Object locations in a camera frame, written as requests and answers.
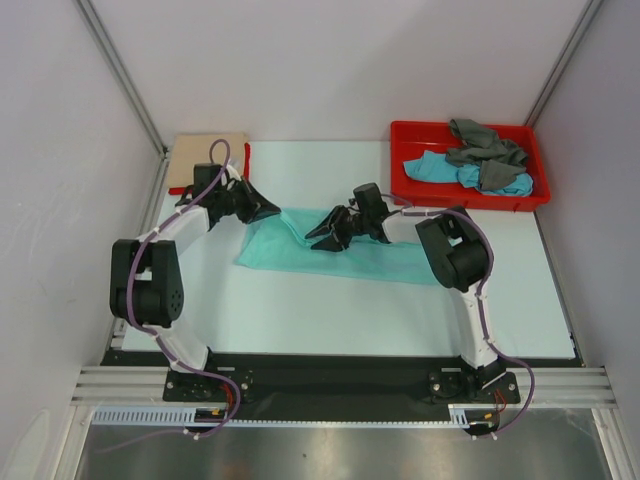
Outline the mint green t shirt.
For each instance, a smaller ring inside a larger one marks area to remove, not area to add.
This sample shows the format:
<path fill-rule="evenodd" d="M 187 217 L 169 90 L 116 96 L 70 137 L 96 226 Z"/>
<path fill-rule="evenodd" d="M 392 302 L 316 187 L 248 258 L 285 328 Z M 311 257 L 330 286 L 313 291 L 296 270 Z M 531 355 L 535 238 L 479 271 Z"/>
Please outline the mint green t shirt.
<path fill-rule="evenodd" d="M 439 284 L 418 244 L 382 244 L 360 236 L 342 252 L 313 250 L 314 241 L 305 235 L 327 214 L 326 210 L 288 208 L 250 224 L 234 263 L 256 270 L 426 286 Z"/>

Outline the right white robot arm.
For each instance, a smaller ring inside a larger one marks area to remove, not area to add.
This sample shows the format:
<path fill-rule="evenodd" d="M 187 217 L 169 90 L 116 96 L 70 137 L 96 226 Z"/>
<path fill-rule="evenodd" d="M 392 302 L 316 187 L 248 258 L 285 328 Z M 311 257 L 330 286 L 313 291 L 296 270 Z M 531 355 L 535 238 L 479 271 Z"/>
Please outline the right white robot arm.
<path fill-rule="evenodd" d="M 405 207 L 338 205 L 305 237 L 313 250 L 342 252 L 356 237 L 366 236 L 382 244 L 420 246 L 436 281 L 449 291 L 460 333 L 460 357 L 468 371 L 461 376 L 463 393 L 484 401 L 505 374 L 499 355 L 491 346 L 484 289 L 493 270 L 494 253 L 489 241 L 461 206 L 444 210 Z"/>

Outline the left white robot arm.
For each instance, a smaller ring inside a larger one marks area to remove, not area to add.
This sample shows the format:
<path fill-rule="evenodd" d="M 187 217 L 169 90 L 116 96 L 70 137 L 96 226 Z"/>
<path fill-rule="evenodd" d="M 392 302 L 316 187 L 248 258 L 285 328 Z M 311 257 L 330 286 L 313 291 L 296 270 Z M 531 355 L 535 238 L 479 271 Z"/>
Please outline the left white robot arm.
<path fill-rule="evenodd" d="M 113 244 L 109 304 L 115 317 L 155 341 L 173 369 L 188 372 L 187 389 L 207 400 L 219 392 L 221 376 L 206 366 L 209 348 L 185 317 L 180 256 L 224 217 L 248 225 L 281 209 L 231 166 L 196 165 L 189 192 L 159 226 Z"/>

